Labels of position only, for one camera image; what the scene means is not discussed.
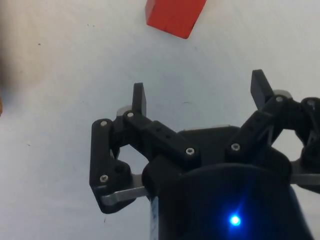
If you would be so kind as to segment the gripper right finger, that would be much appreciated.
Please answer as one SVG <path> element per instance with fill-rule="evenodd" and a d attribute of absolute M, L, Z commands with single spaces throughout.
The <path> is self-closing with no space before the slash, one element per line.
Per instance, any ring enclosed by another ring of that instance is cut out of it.
<path fill-rule="evenodd" d="M 307 97 L 293 100 L 286 91 L 275 92 L 261 69 L 251 74 L 250 93 L 257 110 L 238 129 L 225 152 L 229 162 L 253 164 L 283 130 L 294 131 L 303 148 L 298 160 L 268 158 L 267 166 L 280 171 L 291 184 L 314 193 L 320 191 L 320 100 Z"/>

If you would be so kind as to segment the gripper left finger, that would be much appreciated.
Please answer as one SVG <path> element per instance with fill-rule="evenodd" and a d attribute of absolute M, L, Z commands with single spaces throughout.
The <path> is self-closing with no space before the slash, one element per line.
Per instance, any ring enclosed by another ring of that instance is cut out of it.
<path fill-rule="evenodd" d="M 147 118 L 146 107 L 144 85 L 136 83 L 128 110 L 91 126 L 89 185 L 104 214 L 116 213 L 139 197 L 152 200 L 166 185 L 201 165 L 198 146 Z M 141 174 L 133 174 L 129 164 L 118 159 L 127 145 L 148 160 Z"/>

